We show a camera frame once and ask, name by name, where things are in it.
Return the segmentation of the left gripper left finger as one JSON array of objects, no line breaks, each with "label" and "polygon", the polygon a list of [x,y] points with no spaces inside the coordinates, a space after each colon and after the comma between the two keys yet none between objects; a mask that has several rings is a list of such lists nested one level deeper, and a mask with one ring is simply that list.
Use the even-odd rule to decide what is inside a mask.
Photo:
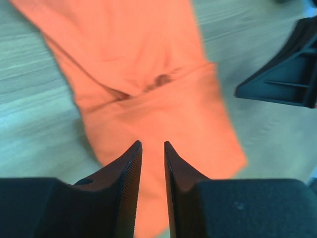
[{"label": "left gripper left finger", "polygon": [[75,184],[57,178],[1,179],[1,237],[133,237],[141,164],[142,144],[136,141]]}]

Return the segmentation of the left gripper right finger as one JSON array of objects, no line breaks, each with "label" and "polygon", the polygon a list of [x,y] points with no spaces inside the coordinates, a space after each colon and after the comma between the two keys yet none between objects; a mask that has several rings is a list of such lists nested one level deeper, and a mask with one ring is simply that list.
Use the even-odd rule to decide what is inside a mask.
[{"label": "left gripper right finger", "polygon": [[314,238],[317,185],[297,179],[210,179],[164,144],[173,238]]}]

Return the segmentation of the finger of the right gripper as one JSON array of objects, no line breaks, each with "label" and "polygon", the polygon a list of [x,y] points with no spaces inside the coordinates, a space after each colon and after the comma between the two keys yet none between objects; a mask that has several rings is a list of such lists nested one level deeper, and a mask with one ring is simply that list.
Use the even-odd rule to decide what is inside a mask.
[{"label": "finger of the right gripper", "polygon": [[235,89],[235,96],[293,106],[317,106],[317,19],[296,22],[281,50]]}]

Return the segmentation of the orange t-shirt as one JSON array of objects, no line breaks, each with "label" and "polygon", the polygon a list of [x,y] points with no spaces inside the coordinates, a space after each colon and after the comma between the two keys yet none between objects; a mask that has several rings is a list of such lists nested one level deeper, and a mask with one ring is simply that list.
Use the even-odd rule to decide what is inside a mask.
[{"label": "orange t-shirt", "polygon": [[135,237],[168,225],[163,144],[212,179],[246,163],[189,0],[14,0],[42,33],[107,165],[135,141],[143,158]]}]

